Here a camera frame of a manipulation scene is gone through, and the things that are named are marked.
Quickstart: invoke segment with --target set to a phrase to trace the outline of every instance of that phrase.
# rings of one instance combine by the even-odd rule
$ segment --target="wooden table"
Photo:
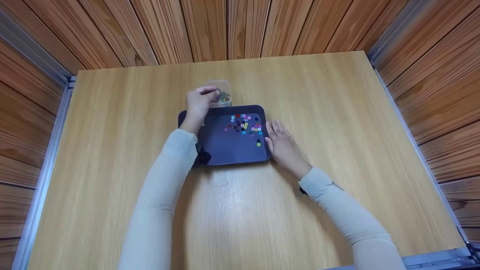
[[[115,269],[143,180],[185,93],[227,79],[380,220],[402,256],[464,246],[362,51],[79,72],[29,269]],[[194,170],[173,269],[352,263],[322,210],[274,163]]]

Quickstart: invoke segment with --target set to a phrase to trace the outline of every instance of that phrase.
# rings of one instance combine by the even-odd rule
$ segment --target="clear container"
[[[227,80],[208,81],[205,86],[216,86],[222,93],[216,102],[210,103],[211,108],[232,106],[232,90]]]

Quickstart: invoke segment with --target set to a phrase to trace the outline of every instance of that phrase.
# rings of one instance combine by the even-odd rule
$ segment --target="beige sleeve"
[[[197,157],[197,137],[177,129],[148,172],[123,240],[119,270],[170,269],[172,221],[181,187]]]
[[[357,270],[405,269],[395,244],[383,226],[324,171],[312,168],[299,184],[348,239]]]

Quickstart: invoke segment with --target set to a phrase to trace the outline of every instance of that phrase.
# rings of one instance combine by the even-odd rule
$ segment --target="wooden slat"
[[[354,50],[390,0],[353,0],[325,52]]]
[[[0,8],[70,73],[85,67],[21,0],[1,0]]]
[[[132,4],[160,64],[193,62],[179,1],[132,0]]]
[[[273,0],[262,57],[292,55],[313,0]]]
[[[476,47],[397,98],[418,144],[480,119],[480,41]]]
[[[62,86],[0,38],[0,81],[57,114]]]
[[[225,0],[181,0],[193,59],[227,59],[227,9]]]
[[[35,187],[40,168],[0,155],[0,182]]]
[[[228,59],[260,57],[270,0],[228,2]]]
[[[271,0],[248,0],[247,2],[245,58],[260,57],[270,1]]]
[[[465,59],[478,55],[479,40],[480,9],[477,9],[388,86],[392,97],[403,95],[438,69],[445,68],[452,59],[461,58],[462,53],[470,53],[463,56]],[[475,48],[465,52],[474,44]]]
[[[129,0],[103,0],[144,65],[158,65],[152,47]]]
[[[387,86],[479,5],[478,0],[432,1],[408,26],[395,45],[378,59],[376,66]]]
[[[41,167],[55,116],[0,83],[0,155]]]
[[[143,66],[120,24],[102,0],[78,0],[125,67]]]
[[[12,269],[20,240],[0,240],[0,270]]]
[[[420,146],[439,182],[480,175],[480,122]]]
[[[364,50],[365,52],[370,51],[375,42],[378,41],[380,36],[390,26],[409,1],[410,0],[390,0],[368,32],[363,36],[355,50]]]
[[[34,190],[0,184],[0,239],[20,237]]]
[[[314,0],[294,54],[322,53],[352,0]]]
[[[24,0],[87,69],[122,64],[77,0]]]

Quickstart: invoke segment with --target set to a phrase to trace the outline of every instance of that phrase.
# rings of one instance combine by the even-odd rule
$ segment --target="navy tray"
[[[186,115],[186,110],[179,114],[179,126]],[[210,108],[198,132],[198,143],[212,155],[207,165],[270,159],[271,154],[264,139],[268,136],[265,122],[265,111],[259,105]]]

